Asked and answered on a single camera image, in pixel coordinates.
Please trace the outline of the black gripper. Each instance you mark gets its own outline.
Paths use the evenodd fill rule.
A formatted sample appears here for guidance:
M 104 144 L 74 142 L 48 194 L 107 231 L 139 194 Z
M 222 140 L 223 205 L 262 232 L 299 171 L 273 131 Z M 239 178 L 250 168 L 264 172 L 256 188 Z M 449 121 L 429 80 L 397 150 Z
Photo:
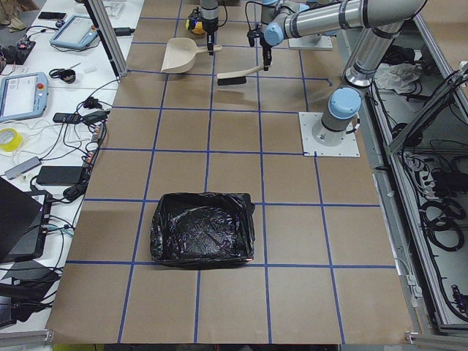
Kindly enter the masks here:
M 219 23 L 218 7 L 201 7 L 201 21 L 203 29 L 206 32 L 208 55 L 214 54 L 214 32 L 216 32 Z
M 272 63 L 271 46 L 267 43 L 263 34 L 260 35 L 260 45 L 263 49 L 263 70 L 268 71 Z

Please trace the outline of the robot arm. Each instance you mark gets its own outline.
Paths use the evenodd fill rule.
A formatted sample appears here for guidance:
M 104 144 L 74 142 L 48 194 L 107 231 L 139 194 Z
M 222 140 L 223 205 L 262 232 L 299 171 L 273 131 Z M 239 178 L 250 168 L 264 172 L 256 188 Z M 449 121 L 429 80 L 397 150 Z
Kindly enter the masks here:
M 337 146 L 342 142 L 388 48 L 404 21 L 413 18 L 423 5 L 423 1 L 360 0 L 310 8 L 290 1 L 262 2 L 260 44 L 265 65 L 271 62 L 271 48 L 286 39 L 362 29 L 339 88 L 330 95 L 327 109 L 312 128 L 318 143 Z
M 207 49 L 210 56 L 214 55 L 215 33 L 219 25 L 219 1 L 200 0 L 200 21 L 206 33 Z

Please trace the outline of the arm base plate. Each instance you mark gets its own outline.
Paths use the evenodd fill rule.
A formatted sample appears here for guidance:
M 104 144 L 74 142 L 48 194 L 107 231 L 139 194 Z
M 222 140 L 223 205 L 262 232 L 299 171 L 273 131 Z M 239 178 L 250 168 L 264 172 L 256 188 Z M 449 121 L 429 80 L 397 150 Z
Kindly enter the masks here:
M 288 45 L 291 50 L 333 50 L 331 38 L 321 34 L 288 39 Z
M 332 132 L 322 125 L 320 112 L 299 112 L 298 117 L 304 156 L 351 158 L 360 156 L 352 122 L 344 131 Z

